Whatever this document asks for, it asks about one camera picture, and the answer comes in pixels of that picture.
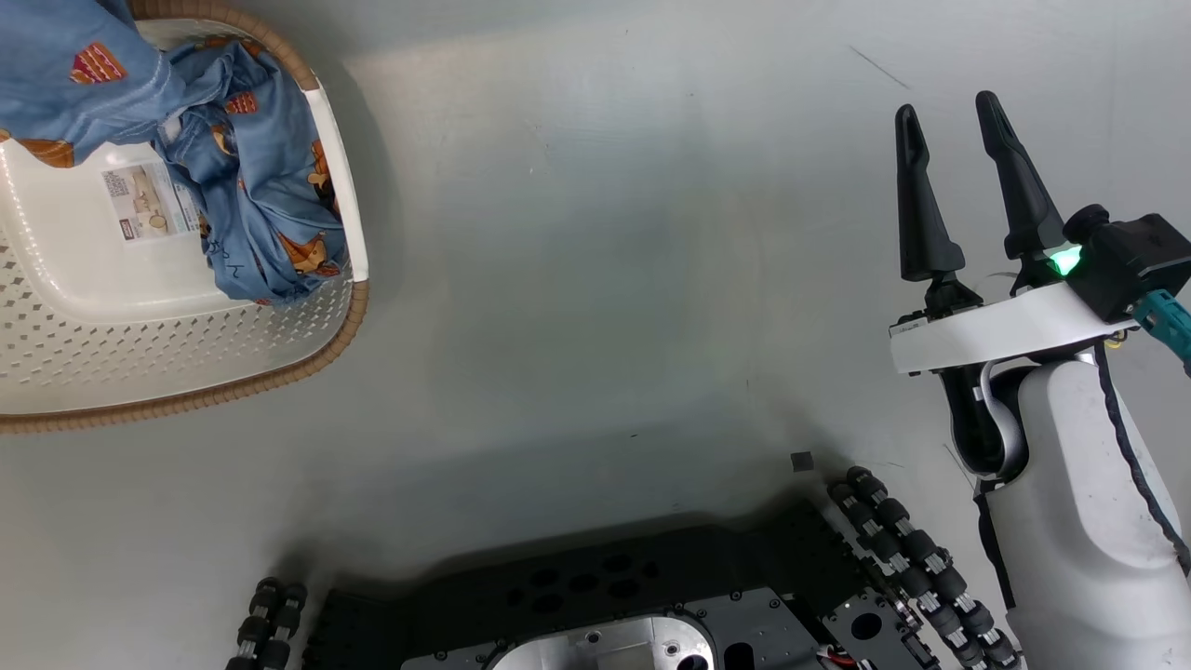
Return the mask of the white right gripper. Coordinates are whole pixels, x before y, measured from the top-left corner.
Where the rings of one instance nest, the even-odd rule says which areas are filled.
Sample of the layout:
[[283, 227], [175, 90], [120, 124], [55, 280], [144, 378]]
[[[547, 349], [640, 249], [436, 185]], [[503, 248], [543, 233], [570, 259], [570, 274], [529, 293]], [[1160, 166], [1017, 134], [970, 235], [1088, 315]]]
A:
[[[979, 92], [975, 109], [1008, 212], [1008, 259], [1034, 258], [1062, 246], [1064, 218], [999, 98]], [[929, 148], [910, 104], [896, 114], [896, 156], [902, 278], [922, 283], [962, 270], [965, 255], [942, 220], [928, 175]], [[994, 382], [996, 367], [1039, 355], [1077, 355], [1131, 328], [1131, 321], [1102, 321], [1072, 292], [1066, 275], [1075, 264], [1075, 251], [1043, 256], [1033, 268], [1053, 284], [1022, 288], [1000, 302], [969, 302], [937, 317], [918, 311], [888, 328], [898, 372], [931, 372], [943, 382], [958, 453], [979, 480], [1014, 480], [1028, 461], [1024, 428], [1010, 408], [1009, 386]]]

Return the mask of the blue bear print garment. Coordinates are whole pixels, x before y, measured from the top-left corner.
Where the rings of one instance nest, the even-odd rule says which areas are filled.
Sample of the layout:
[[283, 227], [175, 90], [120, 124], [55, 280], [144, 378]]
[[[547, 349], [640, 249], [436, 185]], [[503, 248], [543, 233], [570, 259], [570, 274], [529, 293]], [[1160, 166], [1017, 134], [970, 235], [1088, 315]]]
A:
[[303, 302], [347, 263], [347, 234], [314, 115], [280, 60], [218, 35], [166, 55], [181, 106], [154, 148], [197, 206], [226, 298]]

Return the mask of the black roller omni wheel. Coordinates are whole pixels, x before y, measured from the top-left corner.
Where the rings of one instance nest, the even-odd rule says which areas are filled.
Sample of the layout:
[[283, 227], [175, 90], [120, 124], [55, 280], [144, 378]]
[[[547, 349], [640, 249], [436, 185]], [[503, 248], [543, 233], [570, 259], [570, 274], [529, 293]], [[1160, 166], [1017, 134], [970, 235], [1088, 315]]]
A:
[[892, 570], [919, 618], [934, 630], [964, 670], [1024, 670], [1024, 662], [994, 615], [971, 596], [948, 550], [919, 530], [902, 501], [868, 468], [852, 467], [827, 486], [828, 496], [852, 524], [863, 547]]
[[224, 670], [286, 670], [293, 637], [301, 628], [308, 591], [303, 583], [258, 581], [249, 615], [237, 631], [237, 651]]

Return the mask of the printed basket label sticker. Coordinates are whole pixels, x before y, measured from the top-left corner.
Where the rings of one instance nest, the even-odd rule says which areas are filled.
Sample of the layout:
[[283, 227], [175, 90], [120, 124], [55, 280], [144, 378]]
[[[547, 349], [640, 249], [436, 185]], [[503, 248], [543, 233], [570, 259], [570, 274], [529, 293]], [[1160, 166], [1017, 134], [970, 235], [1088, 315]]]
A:
[[114, 226], [127, 245], [202, 232], [204, 217], [166, 162], [141, 161], [100, 173]]

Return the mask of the cream perforated laundry basket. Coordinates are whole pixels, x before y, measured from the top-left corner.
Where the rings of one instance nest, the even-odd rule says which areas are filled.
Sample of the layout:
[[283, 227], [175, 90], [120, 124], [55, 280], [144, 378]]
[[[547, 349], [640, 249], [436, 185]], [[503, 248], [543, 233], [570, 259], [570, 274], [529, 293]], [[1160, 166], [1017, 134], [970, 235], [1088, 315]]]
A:
[[230, 35], [276, 55], [310, 104], [339, 190], [347, 263], [305, 301], [231, 301], [197, 234], [127, 245], [105, 169], [160, 159], [105, 145], [73, 168], [0, 144], [0, 433], [136, 422], [250, 397], [314, 376], [368, 309], [368, 253], [353, 169], [328, 92], [276, 30], [222, 0], [127, 0], [160, 49]]

